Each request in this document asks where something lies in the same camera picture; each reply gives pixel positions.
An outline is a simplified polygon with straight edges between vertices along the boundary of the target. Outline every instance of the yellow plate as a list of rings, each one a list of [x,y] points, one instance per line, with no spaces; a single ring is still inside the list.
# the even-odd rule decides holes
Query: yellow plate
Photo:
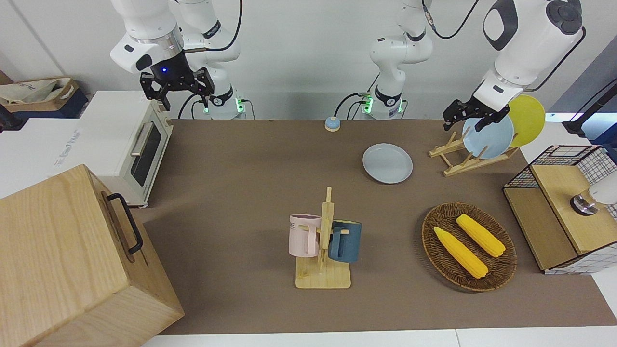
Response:
[[[512,147],[524,146],[535,140],[544,129],[546,112],[544,107],[533,96],[520,95],[510,101],[510,119],[514,124],[514,140]]]

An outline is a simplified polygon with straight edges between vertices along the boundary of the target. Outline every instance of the wooden mug stand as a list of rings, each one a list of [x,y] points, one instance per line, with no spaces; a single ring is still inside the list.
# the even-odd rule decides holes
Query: wooden mug stand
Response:
[[[457,135],[457,132],[453,132],[452,136],[450,136],[450,140],[448,140],[448,143],[446,143],[443,146],[435,146],[435,148],[428,153],[428,155],[431,158],[437,157],[437,156],[441,157],[441,159],[445,162],[445,164],[448,165],[448,168],[444,170],[444,176],[448,177],[448,176],[453,176],[456,174],[462,174],[463,172],[471,171],[479,167],[483,167],[483,166],[495,164],[496,162],[504,161],[506,159],[511,158],[512,155],[514,155],[514,153],[516,153],[519,150],[519,147],[510,147],[499,157],[495,157],[491,159],[480,159],[479,157],[481,157],[484,154],[484,152],[486,152],[486,150],[489,149],[488,146],[485,146],[480,152],[480,154],[478,154],[477,157],[474,157],[472,153],[469,153],[469,155],[465,158],[465,160],[461,164],[452,165],[452,163],[450,163],[450,161],[448,160],[448,158],[445,157],[445,155],[448,153],[457,152],[462,149],[465,149],[465,144],[463,143],[463,139],[467,135],[467,132],[469,131],[469,129],[470,128],[467,128],[465,133],[463,133],[463,136],[461,136],[461,138],[459,138],[458,140],[454,140],[454,138]]]
[[[346,289],[351,286],[349,263],[334,261],[328,257],[330,234],[334,220],[332,188],[328,187],[326,201],[321,204],[321,227],[317,229],[319,250],[317,257],[296,258],[296,288],[300,289]]]

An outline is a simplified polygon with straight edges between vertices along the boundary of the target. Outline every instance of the wicker basket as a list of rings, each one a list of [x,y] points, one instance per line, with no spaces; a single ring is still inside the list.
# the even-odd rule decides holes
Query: wicker basket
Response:
[[[456,218],[467,214],[487,228],[505,246],[505,252],[498,258],[488,255],[461,229]],[[479,280],[465,270],[439,242],[433,227],[440,227],[456,236],[467,248],[477,255],[489,268],[489,273]],[[432,209],[422,223],[422,244],[428,259],[437,271],[450,282],[470,291],[489,291],[504,286],[516,270],[516,251],[505,229],[488,213],[469,204],[446,203]]]

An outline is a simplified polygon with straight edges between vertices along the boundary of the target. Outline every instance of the green indicator light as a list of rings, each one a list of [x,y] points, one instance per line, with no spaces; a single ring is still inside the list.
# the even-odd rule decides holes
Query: green indicator light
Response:
[[[371,111],[373,110],[373,98],[369,96],[368,101],[365,102],[365,105],[366,106],[364,106],[364,113],[370,114]]]
[[[238,98],[236,98],[236,108],[238,109],[238,113],[244,112],[244,105],[242,104],[242,101],[240,101],[240,99]]]

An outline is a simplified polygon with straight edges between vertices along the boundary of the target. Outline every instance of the oven door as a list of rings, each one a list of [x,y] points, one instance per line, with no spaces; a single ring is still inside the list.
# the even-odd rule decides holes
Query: oven door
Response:
[[[125,180],[131,186],[131,190],[140,192],[141,199],[135,202],[129,201],[131,205],[146,204],[168,140],[169,136],[164,126],[151,109],[150,116],[144,119],[138,132],[137,140],[130,152],[130,166],[125,174]]]

